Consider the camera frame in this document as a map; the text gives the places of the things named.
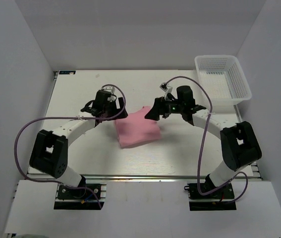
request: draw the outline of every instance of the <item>cable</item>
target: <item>cable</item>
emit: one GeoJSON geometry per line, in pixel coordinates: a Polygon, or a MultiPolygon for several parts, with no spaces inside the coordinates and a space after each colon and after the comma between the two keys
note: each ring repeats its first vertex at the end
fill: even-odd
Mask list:
{"type": "Polygon", "coordinates": [[[186,76],[176,76],[176,77],[173,77],[172,79],[168,80],[166,82],[166,84],[169,84],[171,81],[177,79],[177,78],[185,78],[185,79],[188,79],[190,81],[192,81],[193,83],[195,83],[197,86],[199,86],[199,88],[203,91],[203,93],[205,94],[205,96],[207,97],[209,103],[210,103],[210,113],[208,114],[207,118],[206,118],[206,122],[205,122],[205,128],[204,128],[204,132],[203,132],[203,136],[202,136],[202,142],[201,142],[201,148],[200,148],[200,153],[199,153],[199,159],[198,159],[198,172],[197,172],[197,188],[198,188],[198,191],[199,191],[199,194],[201,194],[202,196],[205,196],[205,195],[209,195],[219,189],[221,189],[222,187],[226,186],[227,184],[229,184],[239,173],[242,173],[245,175],[246,177],[246,186],[245,188],[247,188],[247,185],[248,185],[248,177],[247,175],[244,173],[244,172],[239,172],[237,173],[232,179],[226,181],[225,183],[223,183],[222,185],[210,190],[210,191],[207,191],[207,192],[202,192],[201,190],[201,184],[200,184],[200,179],[201,179],[201,162],[202,162],[202,154],[203,154],[203,149],[204,149],[204,143],[205,143],[205,137],[206,137],[206,132],[208,131],[208,127],[209,127],[209,122],[210,122],[210,119],[211,119],[211,114],[212,114],[212,111],[213,111],[213,105],[212,105],[212,102],[211,102],[211,99],[209,97],[209,95],[207,94],[207,92],[204,90],[204,88],[194,79],[192,78],[189,78],[189,77],[186,77],[186,76]]]}
{"type": "MultiPolygon", "coordinates": [[[[34,179],[34,178],[30,178],[28,177],[21,169],[20,167],[20,164],[19,164],[19,161],[18,161],[18,154],[17,154],[17,147],[18,147],[18,141],[19,141],[19,138],[20,138],[20,135],[21,133],[28,127],[30,126],[31,124],[35,123],[35,122],[38,122],[38,121],[42,121],[42,120],[55,120],[55,119],[63,119],[63,120],[79,120],[79,119],[83,119],[83,120],[101,120],[101,121],[106,121],[106,120],[112,120],[114,119],[115,117],[119,116],[124,110],[125,110],[125,107],[126,107],[126,97],[124,95],[124,93],[122,92],[122,90],[120,88],[118,88],[117,86],[113,85],[113,84],[105,84],[102,86],[102,89],[106,86],[111,86],[111,87],[115,87],[122,95],[123,97],[123,101],[124,101],[124,106],[122,107],[122,109],[120,110],[119,113],[117,113],[116,115],[112,116],[112,117],[109,117],[109,118],[93,118],[93,117],[46,117],[46,118],[37,118],[37,119],[34,119],[30,122],[28,122],[27,124],[25,124],[21,129],[20,131],[17,133],[17,136],[16,136],[16,139],[15,139],[15,143],[14,143],[14,147],[13,147],[13,153],[14,153],[14,158],[15,158],[15,163],[16,163],[16,166],[17,166],[17,169],[18,171],[20,172],[20,174],[26,179],[26,180],[30,180],[30,181],[33,181],[33,182],[55,182],[55,183],[58,183],[58,184],[62,184],[61,182],[59,181],[56,181],[56,180],[38,180],[38,179],[34,179]]],[[[90,191],[94,197],[96,198],[98,204],[99,204],[99,207],[102,208],[101,206],[101,203],[97,197],[97,195],[94,193],[93,190],[91,190],[90,188],[88,187],[71,187],[71,186],[67,186],[67,185],[64,185],[65,187],[69,188],[69,189],[85,189],[85,190],[88,190],[90,191]]]]}

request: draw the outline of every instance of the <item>white basket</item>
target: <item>white basket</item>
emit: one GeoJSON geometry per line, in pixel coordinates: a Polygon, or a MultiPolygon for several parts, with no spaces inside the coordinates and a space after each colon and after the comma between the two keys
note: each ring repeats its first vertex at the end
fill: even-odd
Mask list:
{"type": "Polygon", "coordinates": [[[244,72],[234,56],[197,56],[195,65],[199,83],[213,106],[231,106],[251,98],[244,72]]]}

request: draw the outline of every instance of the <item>white wall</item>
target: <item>white wall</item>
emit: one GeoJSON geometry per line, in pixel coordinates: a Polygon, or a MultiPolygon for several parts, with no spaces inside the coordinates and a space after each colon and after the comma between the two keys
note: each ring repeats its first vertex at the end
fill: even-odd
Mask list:
{"type": "MultiPolygon", "coordinates": [[[[53,72],[13,0],[0,0],[0,237],[19,175],[13,158],[18,130],[42,116],[53,86],[53,72]]],[[[35,128],[22,137],[19,155],[25,169],[35,128]]]]}
{"type": "Polygon", "coordinates": [[[263,151],[258,162],[281,205],[281,1],[267,0],[237,55],[253,93],[240,106],[263,151]]]}
{"type": "Polygon", "coordinates": [[[265,0],[16,0],[54,70],[192,69],[236,55],[265,0]]]}

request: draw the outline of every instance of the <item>folded cloth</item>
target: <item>folded cloth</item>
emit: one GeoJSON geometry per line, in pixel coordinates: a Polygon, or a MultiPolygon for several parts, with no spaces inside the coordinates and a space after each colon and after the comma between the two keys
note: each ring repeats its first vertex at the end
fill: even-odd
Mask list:
{"type": "Polygon", "coordinates": [[[127,118],[114,121],[121,147],[161,139],[160,128],[154,120],[145,119],[151,107],[142,107],[127,118]]]}

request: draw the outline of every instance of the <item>blue wire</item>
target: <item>blue wire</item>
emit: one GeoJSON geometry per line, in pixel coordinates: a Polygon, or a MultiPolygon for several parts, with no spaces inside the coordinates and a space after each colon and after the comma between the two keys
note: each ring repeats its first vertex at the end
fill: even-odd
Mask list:
{"type": "Polygon", "coordinates": [[[91,194],[90,196],[88,196],[87,198],[85,198],[85,199],[84,199],[84,202],[86,202],[87,200],[89,200],[92,196],[93,196],[93,194],[91,194]]]}

